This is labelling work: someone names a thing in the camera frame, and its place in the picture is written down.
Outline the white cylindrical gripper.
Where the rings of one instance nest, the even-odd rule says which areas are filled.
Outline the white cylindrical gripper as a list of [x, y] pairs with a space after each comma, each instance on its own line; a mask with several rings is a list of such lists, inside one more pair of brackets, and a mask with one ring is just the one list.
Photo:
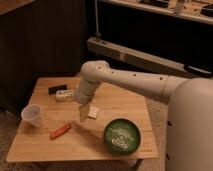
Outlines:
[[[92, 91], [87, 90], [81, 90], [81, 89], [75, 89], [74, 90], [74, 96], [75, 100], [82, 105], [86, 105], [92, 101], [92, 99], [95, 96], [95, 93]], [[83, 122], [87, 119], [88, 113], [89, 113], [89, 107], [88, 106], [81, 106], [79, 108], [80, 113], [80, 121]]]

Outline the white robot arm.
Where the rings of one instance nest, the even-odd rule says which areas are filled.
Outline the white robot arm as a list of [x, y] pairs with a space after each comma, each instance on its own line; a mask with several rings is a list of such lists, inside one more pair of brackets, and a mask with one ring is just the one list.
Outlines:
[[84, 63], [80, 74], [80, 104], [107, 82], [168, 106], [165, 171], [213, 171], [212, 79], [116, 70], [103, 60]]

